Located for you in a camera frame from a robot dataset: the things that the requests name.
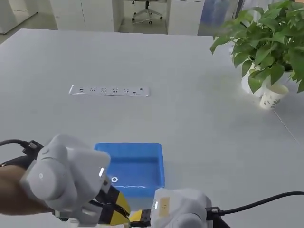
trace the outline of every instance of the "office chair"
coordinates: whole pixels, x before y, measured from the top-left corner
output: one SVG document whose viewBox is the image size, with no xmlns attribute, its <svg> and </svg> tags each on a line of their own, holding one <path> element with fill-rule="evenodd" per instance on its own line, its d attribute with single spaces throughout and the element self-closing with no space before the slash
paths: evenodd
<svg viewBox="0 0 304 228">
<path fill-rule="evenodd" d="M 150 1 L 151 1 L 151 0 L 147 0 L 147 1 L 146 1 L 146 7 L 145 7 L 145 9 L 143 9 L 143 10 L 137 12 L 137 13 L 136 13 L 136 12 L 134 13 L 134 16 L 132 17 L 132 21 L 133 21 L 133 22 L 135 21 L 135 18 L 136 18 L 136 17 L 138 17 L 139 15 L 144 14 L 144 13 L 146 13 L 146 14 L 149 15 L 149 18 L 150 18 L 149 24 L 150 24 L 150 25 L 152 24 L 152 16 L 151 16 L 152 14 L 159 15 L 159 16 L 160 16 L 160 20 L 162 20 L 163 17 L 162 17 L 162 14 L 161 14 L 161 13 L 156 12 L 156 11 L 154 11 L 154 10 L 152 10 L 152 9 L 149 8 L 149 6 L 150 6 Z"/>
</svg>

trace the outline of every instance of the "gray table surface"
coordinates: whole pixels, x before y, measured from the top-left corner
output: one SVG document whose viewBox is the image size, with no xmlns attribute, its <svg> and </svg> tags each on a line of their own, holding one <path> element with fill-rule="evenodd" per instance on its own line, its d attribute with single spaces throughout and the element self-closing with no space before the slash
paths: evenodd
<svg viewBox="0 0 304 228">
<path fill-rule="evenodd" d="M 160 143 L 166 187 L 202 190 L 222 209 L 304 190 L 303 147 L 276 113 L 241 90 L 227 48 L 213 56 L 211 43 L 197 36 L 20 30 L 0 45 L 0 139 L 45 143 L 67 133 L 92 147 Z M 71 85 L 148 86 L 151 96 L 72 96 Z M 1 147 L 0 155 L 5 161 L 21 149 Z M 232 228 L 301 227 L 303 200 L 224 219 Z M 67 227 L 51 215 L 0 221 Z"/>
</svg>

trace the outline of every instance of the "blue plastic tray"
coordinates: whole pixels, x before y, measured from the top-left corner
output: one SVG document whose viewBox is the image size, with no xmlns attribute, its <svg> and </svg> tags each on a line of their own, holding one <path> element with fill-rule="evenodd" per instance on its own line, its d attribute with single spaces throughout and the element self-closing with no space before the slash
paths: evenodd
<svg viewBox="0 0 304 228">
<path fill-rule="evenodd" d="M 162 146 L 160 144 L 98 143 L 95 150 L 107 152 L 111 164 L 107 175 L 127 197 L 154 197 L 165 186 Z"/>
</svg>

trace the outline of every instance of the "small metal ring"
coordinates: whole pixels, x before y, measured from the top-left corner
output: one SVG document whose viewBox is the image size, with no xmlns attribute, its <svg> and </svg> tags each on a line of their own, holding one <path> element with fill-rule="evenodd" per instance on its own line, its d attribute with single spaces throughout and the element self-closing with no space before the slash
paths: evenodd
<svg viewBox="0 0 304 228">
<path fill-rule="evenodd" d="M 112 177 L 111 181 L 112 181 L 112 183 L 116 183 L 116 182 L 118 182 L 118 178 L 117 177 Z"/>
</svg>

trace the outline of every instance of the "electrical outlet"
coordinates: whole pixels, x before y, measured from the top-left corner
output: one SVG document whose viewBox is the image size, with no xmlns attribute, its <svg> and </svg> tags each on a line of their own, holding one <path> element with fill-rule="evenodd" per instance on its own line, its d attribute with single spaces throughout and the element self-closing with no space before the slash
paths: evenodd
<svg viewBox="0 0 304 228">
<path fill-rule="evenodd" d="M 70 95 L 104 95 L 104 96 L 149 96 L 147 87 L 115 87 L 115 86 L 77 86 L 73 85 Z"/>
</svg>

